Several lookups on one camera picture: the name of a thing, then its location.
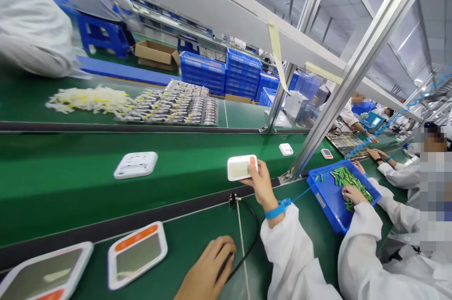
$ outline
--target circuit board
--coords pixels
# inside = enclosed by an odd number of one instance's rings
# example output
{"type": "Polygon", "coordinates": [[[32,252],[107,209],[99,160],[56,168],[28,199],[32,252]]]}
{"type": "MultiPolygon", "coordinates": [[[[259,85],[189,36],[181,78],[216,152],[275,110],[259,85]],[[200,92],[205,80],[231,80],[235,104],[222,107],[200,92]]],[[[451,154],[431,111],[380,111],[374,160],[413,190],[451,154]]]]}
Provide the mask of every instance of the circuit board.
{"type": "MultiPolygon", "coordinates": [[[[351,132],[343,132],[341,135],[329,132],[326,134],[326,137],[344,157],[363,143],[355,134],[351,132]]],[[[368,157],[369,154],[366,152],[366,148],[364,147],[358,153],[351,156],[350,160],[364,159],[368,157]]]]}

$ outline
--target device screen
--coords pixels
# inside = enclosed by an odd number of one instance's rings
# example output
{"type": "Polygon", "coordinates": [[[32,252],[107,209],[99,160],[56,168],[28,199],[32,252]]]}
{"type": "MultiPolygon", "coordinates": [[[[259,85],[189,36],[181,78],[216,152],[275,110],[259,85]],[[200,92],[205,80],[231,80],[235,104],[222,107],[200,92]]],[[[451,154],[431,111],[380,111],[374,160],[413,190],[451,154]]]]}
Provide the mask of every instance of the device screen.
{"type": "Polygon", "coordinates": [[[242,161],[242,162],[233,162],[230,164],[230,172],[232,178],[239,178],[242,176],[247,176],[250,174],[250,170],[248,169],[249,166],[248,161],[242,161]]]}
{"type": "Polygon", "coordinates": [[[14,278],[1,300],[25,300],[63,286],[82,251],[77,249],[26,266],[14,278]]]}
{"type": "Polygon", "coordinates": [[[116,278],[121,281],[161,254],[158,234],[151,235],[116,256],[116,278]]]}

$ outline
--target blue wristband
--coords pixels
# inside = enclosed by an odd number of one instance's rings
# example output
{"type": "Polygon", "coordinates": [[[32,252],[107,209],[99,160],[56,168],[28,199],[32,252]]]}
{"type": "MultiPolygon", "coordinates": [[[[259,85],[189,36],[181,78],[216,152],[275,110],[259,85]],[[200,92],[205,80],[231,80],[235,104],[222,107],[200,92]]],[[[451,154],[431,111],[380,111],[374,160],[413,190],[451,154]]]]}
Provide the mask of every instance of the blue wristband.
{"type": "Polygon", "coordinates": [[[267,220],[275,219],[280,214],[283,214],[286,211],[286,208],[292,203],[292,201],[289,198],[287,198],[284,199],[282,202],[280,201],[279,203],[280,205],[276,207],[274,210],[265,212],[265,217],[267,218],[267,220]]]}

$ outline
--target orange panel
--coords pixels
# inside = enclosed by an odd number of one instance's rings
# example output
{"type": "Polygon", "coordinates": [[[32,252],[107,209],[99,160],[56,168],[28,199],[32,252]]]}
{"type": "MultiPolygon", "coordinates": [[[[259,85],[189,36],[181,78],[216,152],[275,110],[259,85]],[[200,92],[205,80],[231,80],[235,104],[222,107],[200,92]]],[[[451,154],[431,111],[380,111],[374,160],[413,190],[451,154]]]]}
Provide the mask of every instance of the orange panel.
{"type": "Polygon", "coordinates": [[[114,248],[115,251],[122,251],[126,249],[127,247],[133,245],[137,241],[140,241],[141,239],[155,233],[159,227],[157,225],[150,226],[146,229],[143,229],[141,232],[136,233],[134,236],[131,236],[130,238],[121,241],[119,244],[116,245],[114,248]]]}
{"type": "Polygon", "coordinates": [[[64,292],[65,292],[64,289],[61,289],[50,294],[44,295],[43,297],[40,297],[36,300],[58,300],[61,299],[64,292]]]}

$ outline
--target yellow tape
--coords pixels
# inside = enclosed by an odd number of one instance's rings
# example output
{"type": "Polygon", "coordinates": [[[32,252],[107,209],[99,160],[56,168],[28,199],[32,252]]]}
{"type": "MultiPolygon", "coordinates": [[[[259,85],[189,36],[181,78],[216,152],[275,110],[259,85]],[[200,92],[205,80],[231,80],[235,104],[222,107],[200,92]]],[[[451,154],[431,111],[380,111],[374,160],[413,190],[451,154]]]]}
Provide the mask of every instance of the yellow tape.
{"type": "Polygon", "coordinates": [[[274,23],[268,24],[268,31],[270,32],[270,41],[272,43],[272,52],[274,57],[274,62],[276,63],[276,68],[278,69],[279,80],[281,82],[282,88],[289,93],[289,89],[287,88],[286,79],[284,77],[284,68],[281,59],[281,44],[279,42],[279,32],[278,27],[274,23]]]}
{"type": "Polygon", "coordinates": [[[335,83],[341,84],[343,79],[334,75],[333,73],[327,72],[326,70],[317,67],[316,65],[310,63],[310,62],[306,62],[305,65],[306,69],[309,70],[310,72],[313,72],[314,74],[317,74],[319,76],[322,76],[330,81],[333,81],[335,83]]]}

